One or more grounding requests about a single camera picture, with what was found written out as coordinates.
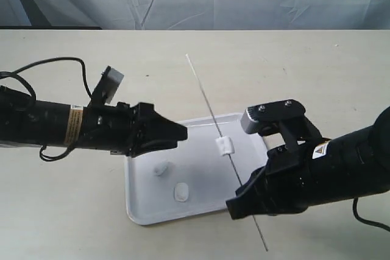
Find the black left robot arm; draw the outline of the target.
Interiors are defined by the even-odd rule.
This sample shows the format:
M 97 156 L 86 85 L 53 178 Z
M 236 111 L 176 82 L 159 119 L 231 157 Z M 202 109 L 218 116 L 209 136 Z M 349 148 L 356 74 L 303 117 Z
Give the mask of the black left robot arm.
M 117 152 L 137 157 L 174 149 L 188 137 L 185 126 L 164 118 L 154 105 L 75 107 L 38 100 L 1 87 L 1 142 L 11 145 L 66 147 Z

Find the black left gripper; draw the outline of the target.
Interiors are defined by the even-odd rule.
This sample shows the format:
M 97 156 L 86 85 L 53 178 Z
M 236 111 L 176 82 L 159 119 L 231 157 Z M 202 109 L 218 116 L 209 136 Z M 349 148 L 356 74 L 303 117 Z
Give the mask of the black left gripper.
M 150 152 L 175 149 L 188 138 L 182 124 L 159 115 L 153 104 L 90 106 L 83 109 L 79 135 L 81 149 L 106 150 L 132 158 Z

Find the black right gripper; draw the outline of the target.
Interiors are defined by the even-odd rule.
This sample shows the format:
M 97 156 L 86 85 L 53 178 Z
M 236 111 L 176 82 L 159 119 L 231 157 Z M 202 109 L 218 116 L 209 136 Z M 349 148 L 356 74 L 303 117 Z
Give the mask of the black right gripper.
M 317 185 L 310 170 L 314 143 L 305 142 L 295 152 L 274 148 L 266 164 L 226 201 L 233 220 L 254 215 L 299 214 L 317 203 Z

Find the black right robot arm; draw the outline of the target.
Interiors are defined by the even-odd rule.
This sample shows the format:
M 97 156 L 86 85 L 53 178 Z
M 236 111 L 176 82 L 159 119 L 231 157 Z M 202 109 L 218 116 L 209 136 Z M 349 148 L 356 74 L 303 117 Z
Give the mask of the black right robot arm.
M 252 215 L 299 214 L 309 207 L 389 191 L 389 110 L 374 124 L 327 140 L 305 117 L 259 131 L 279 133 L 284 145 L 268 151 L 236 196 L 226 201 L 233 220 Z

